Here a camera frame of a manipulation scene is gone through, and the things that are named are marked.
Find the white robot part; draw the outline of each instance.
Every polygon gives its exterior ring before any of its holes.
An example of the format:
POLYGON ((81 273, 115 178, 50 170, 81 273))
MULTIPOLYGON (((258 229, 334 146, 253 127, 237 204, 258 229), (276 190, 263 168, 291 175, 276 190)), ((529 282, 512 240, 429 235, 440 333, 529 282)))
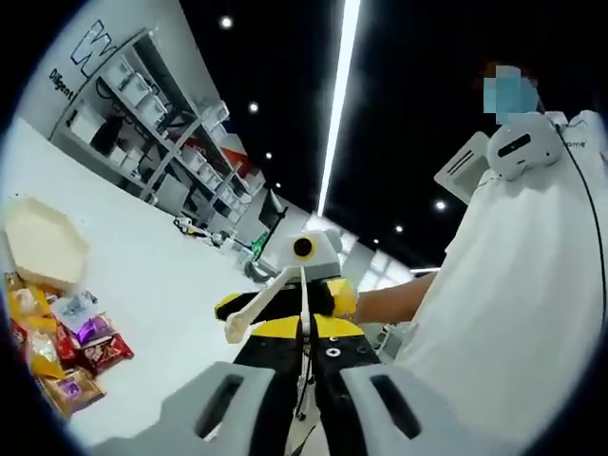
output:
POLYGON ((256 297, 249 301, 245 307, 238 312, 228 315, 224 326, 226 341, 229 344, 240 343, 247 332, 247 328, 251 326, 273 297, 294 276, 299 276, 299 268, 285 268, 265 289, 256 294, 256 297))
POLYGON ((302 334, 304 337, 311 335, 311 311, 308 306, 308 288, 306 288, 306 270, 300 267, 300 286, 302 288, 302 311, 300 321, 302 322, 302 334))
POLYGON ((500 178, 513 181, 526 169, 557 162, 564 146, 554 125, 544 115, 513 116, 490 138, 487 162, 500 178))
POLYGON ((288 237, 278 256, 280 269, 303 267, 308 282, 340 276, 338 252, 342 249, 334 230, 310 231, 288 237))

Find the paper tray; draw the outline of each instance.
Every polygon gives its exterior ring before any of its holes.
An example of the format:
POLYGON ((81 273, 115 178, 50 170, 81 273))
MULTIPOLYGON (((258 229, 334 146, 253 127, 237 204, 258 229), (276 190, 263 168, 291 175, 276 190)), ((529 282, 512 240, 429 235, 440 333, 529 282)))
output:
POLYGON ((38 199, 20 199, 8 208, 5 229, 23 279, 60 290, 78 283, 89 246, 67 215, 38 199))

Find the white wall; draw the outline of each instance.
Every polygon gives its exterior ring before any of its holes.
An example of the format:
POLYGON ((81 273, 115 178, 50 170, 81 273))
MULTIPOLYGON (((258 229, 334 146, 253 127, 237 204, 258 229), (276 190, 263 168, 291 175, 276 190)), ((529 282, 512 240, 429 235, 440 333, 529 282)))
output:
POLYGON ((179 0, 91 0, 66 25, 38 65, 18 114, 48 138, 70 103, 68 96, 56 89, 51 72, 55 69, 61 73, 67 91, 76 94, 87 75, 142 28, 154 29, 154 40, 165 64, 195 102, 219 100, 179 0), (83 40, 88 46, 79 46, 83 40))
POLYGON ((265 231, 268 231, 268 229, 257 219, 259 216, 259 211, 262 209, 262 204, 264 203, 267 192, 267 189, 261 188, 249 203, 247 210, 238 221, 237 237, 239 240, 249 243, 259 238, 265 231))

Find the candy bag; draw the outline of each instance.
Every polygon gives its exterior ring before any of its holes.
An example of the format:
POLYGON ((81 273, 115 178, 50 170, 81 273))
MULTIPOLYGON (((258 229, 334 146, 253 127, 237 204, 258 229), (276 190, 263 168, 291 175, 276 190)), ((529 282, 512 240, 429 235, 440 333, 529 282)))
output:
POLYGON ((61 367, 59 355, 55 350, 52 338, 38 330, 28 331, 27 355, 31 360, 30 369, 36 375, 47 375, 54 378, 66 378, 61 367))
POLYGON ((53 315, 73 333, 93 319, 97 313, 97 306, 83 294, 70 297, 60 297, 50 306, 53 315))
POLYGON ((117 332, 97 344, 84 347, 82 352, 87 366, 95 375, 133 357, 133 351, 117 332))
POLYGON ((107 337, 115 333, 112 322, 105 313, 100 313, 88 320, 84 326, 75 334, 73 338, 78 341, 78 346, 89 344, 92 341, 107 337))
POLYGON ((5 274, 5 284, 9 295, 9 314, 19 321, 26 316, 46 316, 50 306, 45 292, 35 285, 27 285, 16 273, 5 274))
POLYGON ((55 334, 57 332, 57 320, 52 316, 26 316, 22 319, 24 326, 41 333, 55 334))
POLYGON ((12 340, 15 343, 17 350, 26 361, 26 345, 28 342, 28 332, 24 330, 19 323, 12 318, 10 319, 10 330, 12 331, 12 340))
POLYGON ((39 383, 50 403, 66 418, 105 396, 105 391, 82 368, 69 371, 63 380, 43 377, 39 383))
POLYGON ((57 324, 57 331, 55 332, 55 348, 64 368, 69 369, 76 365, 76 348, 72 343, 69 331, 61 323, 57 324))

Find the yellow panel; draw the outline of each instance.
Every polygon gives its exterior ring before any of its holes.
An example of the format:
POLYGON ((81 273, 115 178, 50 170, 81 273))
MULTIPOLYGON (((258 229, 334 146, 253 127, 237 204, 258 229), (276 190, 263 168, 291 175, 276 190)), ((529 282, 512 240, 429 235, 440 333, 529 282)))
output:
POLYGON ((333 296, 333 316, 354 314, 357 308, 357 298, 352 284, 346 278, 328 280, 327 286, 333 296))
POLYGON ((265 322, 259 328, 254 330, 251 335, 259 335, 262 337, 282 337, 284 339, 295 339, 297 332, 297 322, 300 317, 288 316, 287 318, 279 318, 278 320, 270 320, 265 322))
POLYGON ((230 301, 232 301, 234 298, 241 296, 242 293, 232 293, 232 294, 228 294, 226 297, 224 297, 221 302, 215 307, 215 310, 219 309, 220 307, 222 307, 224 304, 228 304, 230 301))
POLYGON ((346 337, 349 335, 363 335, 363 330, 347 320, 340 318, 314 315, 319 337, 346 337))

